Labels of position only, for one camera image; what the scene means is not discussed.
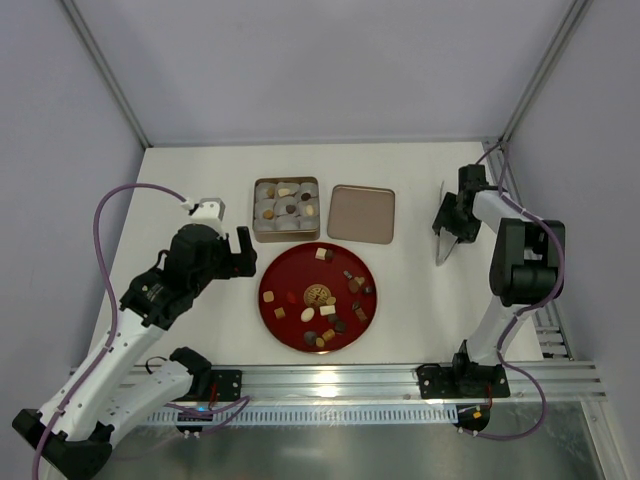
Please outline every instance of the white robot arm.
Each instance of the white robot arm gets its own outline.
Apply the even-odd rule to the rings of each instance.
[[[185,207],[192,223],[173,237],[162,269],[155,265],[133,279],[120,300],[110,346],[106,347],[112,333],[108,331],[48,402],[39,410],[22,410],[13,421],[13,428],[36,448],[53,419],[42,456],[70,480],[92,478],[120,440],[167,402],[205,395],[212,386],[211,363],[183,347],[144,382],[115,394],[135,362],[191,308],[211,280],[256,273],[257,255],[246,227],[237,229],[241,253],[231,253],[222,229],[221,200],[203,199]],[[100,363],[59,411],[64,396],[103,350],[107,351]]]
[[[497,234],[489,272],[494,297],[451,365],[418,368],[422,398],[478,399],[485,398],[487,390],[494,398],[510,395],[498,349],[506,351],[524,321],[534,313],[522,310],[539,304],[554,290],[564,256],[564,225],[540,220],[545,224],[542,228],[522,213],[507,205],[497,188],[489,185],[481,165],[460,168],[458,193],[447,193],[443,198],[432,227],[436,235],[444,229],[456,237],[457,243],[472,243],[483,223]],[[562,252],[558,252],[547,230],[558,240]]]

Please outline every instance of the red plate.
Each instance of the red plate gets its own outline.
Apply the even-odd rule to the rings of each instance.
[[[317,260],[315,256],[318,248],[333,250],[333,259]],[[345,270],[354,278],[365,279],[358,293],[353,294],[349,290],[349,280],[343,273]],[[373,294],[362,293],[367,286],[374,287]],[[305,323],[300,320],[307,304],[322,303],[322,298],[328,296],[327,290],[330,296],[336,298],[336,314],[346,323],[347,329],[343,334],[336,333],[334,338],[325,342],[323,348],[309,346],[304,340],[305,332],[313,331],[321,337],[327,330],[334,328],[328,317],[320,315],[319,308],[315,308],[311,321]],[[268,291],[275,296],[275,300],[270,303],[266,303],[262,296]],[[360,308],[367,316],[364,322],[352,310],[355,301],[360,302]],[[258,304],[264,324],[282,343],[301,352],[326,353],[353,343],[369,328],[376,312],[377,296],[371,272],[355,254],[330,243],[305,243],[287,250],[269,265],[260,282]],[[276,318],[275,310],[278,308],[284,309],[284,318]]]

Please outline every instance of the white table surface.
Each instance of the white table surface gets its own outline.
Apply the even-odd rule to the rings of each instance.
[[[271,336],[258,313],[258,285],[267,266],[295,243],[262,244],[258,273],[249,279],[213,281],[144,357],[168,356],[189,346],[226,365],[448,362],[474,331],[489,304],[488,272],[495,235],[485,225],[477,241],[461,245],[436,267],[431,223],[440,183],[457,191],[457,171],[482,154],[479,142],[252,147],[154,148],[147,150],[139,182],[158,183],[194,199],[221,197],[225,227],[238,249],[237,225],[251,225],[253,184],[261,177],[315,176],[320,185],[320,241],[342,245],[369,266],[378,287],[378,309],[365,334],[327,354],[298,352]],[[337,184],[391,188],[396,193],[395,238],[390,245],[330,239],[326,235],[331,191]],[[148,270],[159,250],[189,223],[168,195],[134,192],[113,264],[118,298],[133,277]],[[102,304],[92,347],[110,321]],[[541,360],[532,321],[516,336],[506,357]]]

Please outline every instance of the metal tin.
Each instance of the metal tin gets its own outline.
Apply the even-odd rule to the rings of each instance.
[[[260,183],[275,183],[288,182],[288,183],[314,183],[318,185],[318,179],[315,177],[273,177],[273,178],[259,178],[253,185],[253,205],[256,204],[256,187]],[[320,206],[318,202],[318,219],[320,219]],[[320,238],[321,223],[318,223],[318,228],[313,230],[281,230],[260,232],[254,228],[254,222],[251,221],[251,229],[253,230],[253,236],[257,242],[260,243],[273,243],[273,242],[309,242]]]

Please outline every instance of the gray wall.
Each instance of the gray wall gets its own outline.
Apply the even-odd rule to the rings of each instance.
[[[10,429],[88,348],[104,289],[93,209],[135,179],[142,149],[52,0],[8,0],[0,15],[0,476],[29,478],[31,447]],[[108,208],[108,258],[128,198]]]
[[[529,207],[567,224],[565,327],[640,451],[640,2],[594,2],[516,134]]]
[[[570,0],[76,0],[151,142],[500,133]]]

